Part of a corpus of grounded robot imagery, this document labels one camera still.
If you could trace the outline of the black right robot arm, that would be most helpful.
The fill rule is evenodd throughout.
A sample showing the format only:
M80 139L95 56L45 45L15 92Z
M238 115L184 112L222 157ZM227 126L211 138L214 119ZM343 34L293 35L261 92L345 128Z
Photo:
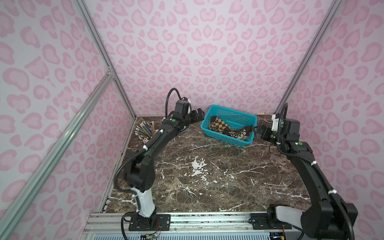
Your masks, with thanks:
M331 186L312 148L300 141L299 130L300 123L290 119L280 120L276 131L266 126L254 128L257 138L276 146L278 152L294 165L311 200L306 211L271 204L268 208L270 225L278 228L286 223L317 240L355 239L353 225L358 216L357 208L346 203Z

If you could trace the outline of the brown daisy pattern sock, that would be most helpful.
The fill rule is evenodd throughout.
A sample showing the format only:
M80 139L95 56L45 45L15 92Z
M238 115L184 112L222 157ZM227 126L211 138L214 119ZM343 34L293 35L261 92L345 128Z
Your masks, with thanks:
M232 130L229 132L229 135L232 138L245 141L248 136L250 136L251 132L253 130L253 125L243 127L238 130Z

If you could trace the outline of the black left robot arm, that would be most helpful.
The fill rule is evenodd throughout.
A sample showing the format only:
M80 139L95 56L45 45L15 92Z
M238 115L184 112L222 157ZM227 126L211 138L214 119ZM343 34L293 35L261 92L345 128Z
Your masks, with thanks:
M126 155L114 177L114 187L136 196L138 215L149 219L156 214L152 197L155 182L155 159L164 147L190 124L204 119L202 109L192 110L187 98L177 101L173 113L166 117L155 135L142 148Z

